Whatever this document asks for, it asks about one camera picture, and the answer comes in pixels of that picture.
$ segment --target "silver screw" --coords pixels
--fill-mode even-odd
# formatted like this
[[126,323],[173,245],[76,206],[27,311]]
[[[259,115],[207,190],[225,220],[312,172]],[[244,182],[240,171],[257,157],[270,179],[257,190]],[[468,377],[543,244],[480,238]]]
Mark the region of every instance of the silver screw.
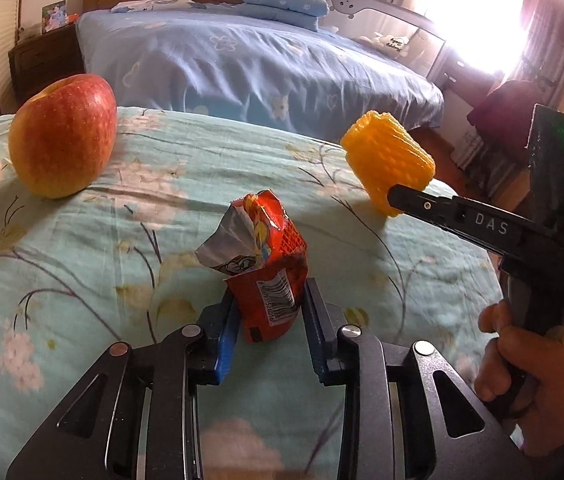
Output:
[[110,349],[108,349],[108,352],[113,357],[119,357],[120,355],[124,355],[126,354],[127,351],[128,351],[128,345],[126,343],[115,343],[114,345],[111,345]]
[[197,325],[186,325],[183,329],[182,329],[182,335],[184,337],[195,337],[196,335],[198,335],[200,332],[202,331],[202,329],[200,327],[198,327]]
[[360,329],[360,327],[355,326],[355,325],[344,325],[342,327],[342,335],[344,337],[359,337],[360,335],[362,335],[362,330]]
[[418,341],[415,343],[415,352],[420,355],[431,355],[436,348],[428,341]]

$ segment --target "stack of bedding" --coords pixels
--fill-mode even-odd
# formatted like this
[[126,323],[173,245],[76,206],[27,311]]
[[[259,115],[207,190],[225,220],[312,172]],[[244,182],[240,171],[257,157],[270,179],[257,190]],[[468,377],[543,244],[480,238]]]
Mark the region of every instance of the stack of bedding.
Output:
[[318,19],[329,12],[326,0],[244,0],[236,6],[243,16],[274,20],[317,32]]

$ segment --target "sunlight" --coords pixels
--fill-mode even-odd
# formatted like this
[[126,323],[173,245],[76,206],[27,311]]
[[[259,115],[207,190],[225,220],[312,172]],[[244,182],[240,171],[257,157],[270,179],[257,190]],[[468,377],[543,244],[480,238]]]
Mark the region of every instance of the sunlight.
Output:
[[508,73],[520,60],[526,34],[523,0],[417,0],[418,12],[436,22],[470,65]]

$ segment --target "dark wood nightstand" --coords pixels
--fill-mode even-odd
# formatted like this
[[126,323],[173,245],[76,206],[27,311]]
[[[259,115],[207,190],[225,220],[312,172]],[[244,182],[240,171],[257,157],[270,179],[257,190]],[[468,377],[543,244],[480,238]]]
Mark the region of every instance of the dark wood nightstand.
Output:
[[84,73],[74,23],[18,44],[8,58],[19,106],[50,83]]

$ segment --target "apple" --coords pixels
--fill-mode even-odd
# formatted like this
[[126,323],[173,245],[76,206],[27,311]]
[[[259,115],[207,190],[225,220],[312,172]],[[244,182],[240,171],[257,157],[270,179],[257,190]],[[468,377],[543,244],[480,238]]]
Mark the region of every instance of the apple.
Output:
[[26,101],[8,133],[10,160],[32,193],[61,198],[91,184],[111,156],[117,126],[106,80],[78,74]]

